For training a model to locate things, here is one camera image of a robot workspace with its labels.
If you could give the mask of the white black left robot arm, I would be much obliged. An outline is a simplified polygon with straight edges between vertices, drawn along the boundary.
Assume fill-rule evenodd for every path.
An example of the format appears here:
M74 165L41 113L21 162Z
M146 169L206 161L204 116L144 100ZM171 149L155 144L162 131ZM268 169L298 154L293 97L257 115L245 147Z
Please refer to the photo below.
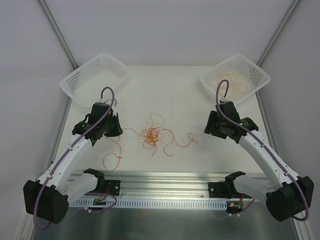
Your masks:
M105 175L92 168L68 183L81 158L102 137L118 137L123 133L117 113L116 100L96 102L85 119L77 123L64 148L51 166L37 180L23 186L25 210L33 217L58 224L66 216L69 206L86 193L106 192Z

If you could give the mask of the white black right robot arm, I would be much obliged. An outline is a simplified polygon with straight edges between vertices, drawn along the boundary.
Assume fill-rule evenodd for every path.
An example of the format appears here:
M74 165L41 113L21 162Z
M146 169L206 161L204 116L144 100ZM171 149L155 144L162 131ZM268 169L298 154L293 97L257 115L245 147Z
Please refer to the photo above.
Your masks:
M247 195L264 203L279 222L288 218L304 222L309 218L313 181L292 170L268 145L253 120L240 118L233 102L216 104L216 109L209 114L204 133L235 141L249 153L269 181L263 183L243 171L236 171L227 175L223 183L216 184L213 188L215 195L227 199Z

